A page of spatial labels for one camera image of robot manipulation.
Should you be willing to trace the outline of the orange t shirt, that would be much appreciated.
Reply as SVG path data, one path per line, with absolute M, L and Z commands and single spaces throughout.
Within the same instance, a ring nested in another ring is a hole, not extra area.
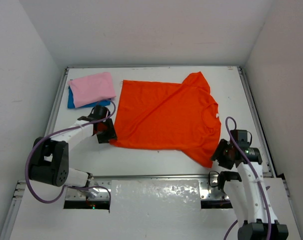
M 115 147 L 176 150 L 211 168 L 221 135 L 219 105 L 201 72 L 182 83 L 124 80 L 114 123 Z

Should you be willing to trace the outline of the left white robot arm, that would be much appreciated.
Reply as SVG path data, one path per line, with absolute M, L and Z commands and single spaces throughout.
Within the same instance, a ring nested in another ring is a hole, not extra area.
M 87 188 L 92 174 L 71 168 L 69 153 L 85 139 L 93 136 L 99 144 L 116 140 L 117 134 L 111 115 L 107 107 L 96 105 L 88 116 L 79 117 L 67 130 L 37 138 L 29 157 L 28 179 L 56 187 Z

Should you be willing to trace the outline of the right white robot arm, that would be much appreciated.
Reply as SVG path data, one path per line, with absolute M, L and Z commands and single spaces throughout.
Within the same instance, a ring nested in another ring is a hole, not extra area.
M 271 206 L 263 177 L 260 151 L 251 146 L 247 130 L 229 131 L 230 140 L 220 140 L 212 161 L 221 171 L 217 188 L 229 197 L 237 217 L 239 240 L 285 240 L 288 227 L 279 222 Z

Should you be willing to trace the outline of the folded pink t shirt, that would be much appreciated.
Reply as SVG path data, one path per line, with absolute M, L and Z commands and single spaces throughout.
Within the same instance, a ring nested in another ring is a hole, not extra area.
M 114 99 L 117 96 L 112 75 L 109 72 L 74 78 L 69 80 L 67 85 L 72 90 L 76 108 L 94 102 Z

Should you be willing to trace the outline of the folded blue t shirt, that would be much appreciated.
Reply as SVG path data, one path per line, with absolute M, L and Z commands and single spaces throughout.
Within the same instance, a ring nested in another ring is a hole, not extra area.
M 106 106 L 109 106 L 110 104 L 111 104 L 110 101 L 103 100 L 103 101 L 100 101 L 100 102 L 93 102 L 93 103 L 89 103 L 89 104 L 80 106 L 80 108 L 93 108 L 96 105 L 106 107 Z M 74 95 L 73 95 L 73 92 L 72 92 L 70 87 L 68 88 L 67 108 L 68 109 L 75 109 L 76 108 L 75 104 L 74 104 Z

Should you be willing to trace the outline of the white front cover board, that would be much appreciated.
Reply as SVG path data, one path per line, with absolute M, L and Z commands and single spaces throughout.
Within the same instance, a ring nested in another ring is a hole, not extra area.
M 23 195 L 13 240 L 235 240 L 232 209 L 203 209 L 196 180 L 113 180 L 107 209 Z

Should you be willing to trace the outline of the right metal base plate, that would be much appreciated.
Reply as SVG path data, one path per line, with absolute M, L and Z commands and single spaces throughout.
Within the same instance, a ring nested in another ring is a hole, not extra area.
M 199 195 L 206 201 L 229 201 L 230 198 L 217 187 L 216 178 L 208 180 L 207 178 L 199 181 Z

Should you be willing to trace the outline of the metal base plate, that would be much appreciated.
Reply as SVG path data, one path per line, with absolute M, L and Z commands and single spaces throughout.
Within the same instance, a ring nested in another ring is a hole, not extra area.
M 216 178 L 208 180 L 207 178 L 199 181 L 199 195 L 206 201 L 229 201 L 230 198 L 217 187 Z
M 94 182 L 88 187 L 69 186 L 66 190 L 67 201 L 109 201 L 111 199 L 111 188 Z

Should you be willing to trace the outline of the front aluminium frame rail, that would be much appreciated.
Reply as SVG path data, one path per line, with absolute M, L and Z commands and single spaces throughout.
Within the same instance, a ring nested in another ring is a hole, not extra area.
M 207 179 L 209 173 L 205 174 L 165 174 L 165 175 L 105 175 L 94 179 L 100 180 L 201 180 Z

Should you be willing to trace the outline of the aluminium frame rail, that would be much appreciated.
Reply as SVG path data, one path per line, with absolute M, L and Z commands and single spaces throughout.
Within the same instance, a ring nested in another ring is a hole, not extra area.
M 267 169 L 268 169 L 268 173 L 265 173 L 264 176 L 266 177 L 270 177 L 270 178 L 280 178 L 282 179 L 284 182 L 286 182 L 286 177 L 283 173 L 278 174 L 277 170 L 276 170 L 276 166 L 275 163 L 273 161 L 272 155 L 271 155 L 271 151 L 265 136 L 265 132 L 261 123 L 261 119 L 257 110 L 257 106 L 252 94 L 252 90 L 246 75 L 245 70 L 240 67 L 237 66 L 237 71 L 245 92 L 245 96 L 249 105 L 249 109 L 252 115 L 252 119 L 253 119 L 253 123 L 258 135 L 258 139 L 259 139 L 259 143 L 261 145 L 261 150 L 260 152 L 263 154 L 263 156 L 265 157 L 264 162 L 267 165 Z
M 201 180 L 207 179 L 209 173 L 205 174 L 165 174 L 165 175 L 105 175 L 94 179 L 100 180 Z
M 45 143 L 41 142 L 41 140 L 44 140 L 45 137 L 47 137 L 49 134 L 53 133 L 54 131 L 57 114 L 59 112 L 59 107 L 61 105 L 61 100 L 64 93 L 64 87 L 66 84 L 68 71 L 69 71 L 68 67 L 64 69 L 62 77 L 59 81 L 58 89 L 56 92 L 56 96 L 53 102 L 53 106 L 45 130 L 45 136 L 39 137 L 34 141 L 32 156 L 30 158 L 30 166 L 28 167 L 28 173 L 31 174 L 30 176 L 36 177 L 34 181 L 40 181 L 42 183 L 46 183 L 50 185 L 52 184 L 52 180 L 50 180 L 52 175 L 50 173 L 51 163 L 45 160 L 45 156 L 43 155 L 43 147 Z

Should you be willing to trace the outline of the right aluminium frame rail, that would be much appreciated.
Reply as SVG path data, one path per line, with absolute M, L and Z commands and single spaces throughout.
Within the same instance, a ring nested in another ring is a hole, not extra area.
M 252 119 L 253 119 L 253 123 L 258 135 L 258 139 L 259 139 L 259 143 L 261 145 L 261 150 L 260 152 L 263 154 L 263 156 L 265 157 L 264 162 L 267 165 L 267 169 L 268 169 L 268 173 L 265 173 L 264 176 L 266 177 L 270 177 L 270 178 L 280 178 L 282 179 L 284 182 L 286 182 L 286 177 L 283 173 L 278 174 L 277 170 L 276 170 L 276 166 L 275 163 L 273 161 L 272 155 L 271 155 L 271 151 L 265 136 L 265 132 L 261 123 L 261 119 L 257 110 L 257 106 L 252 94 L 252 90 L 246 75 L 245 70 L 240 67 L 237 66 L 237 71 L 245 92 L 245 96 L 249 105 L 249 109 L 252 115 Z

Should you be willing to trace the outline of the left aluminium frame rail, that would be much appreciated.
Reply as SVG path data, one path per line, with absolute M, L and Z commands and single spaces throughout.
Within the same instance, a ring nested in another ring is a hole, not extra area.
M 32 156 L 30 158 L 30 166 L 28 167 L 28 173 L 31 174 L 30 176 L 36 177 L 34 181 L 40 181 L 42 183 L 46 183 L 50 185 L 52 184 L 52 180 L 50 180 L 52 175 L 50 173 L 51 163 L 45 160 L 45 156 L 43 155 L 43 147 L 45 143 L 41 142 L 41 140 L 44 140 L 45 137 L 47 137 L 49 134 L 53 133 L 54 131 L 57 114 L 59 112 L 59 107 L 61 105 L 61 100 L 64 93 L 64 87 L 66 84 L 68 71 L 69 71 L 68 67 L 64 69 L 62 77 L 59 81 L 58 89 L 56 92 L 56 96 L 53 102 L 53 106 L 45 130 L 45 136 L 39 137 L 34 141 Z

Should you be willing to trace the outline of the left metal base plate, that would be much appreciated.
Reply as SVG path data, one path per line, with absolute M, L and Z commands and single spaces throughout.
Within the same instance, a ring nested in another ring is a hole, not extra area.
M 69 186 L 66 190 L 67 201 L 109 201 L 111 199 L 111 188 L 94 182 L 88 187 Z

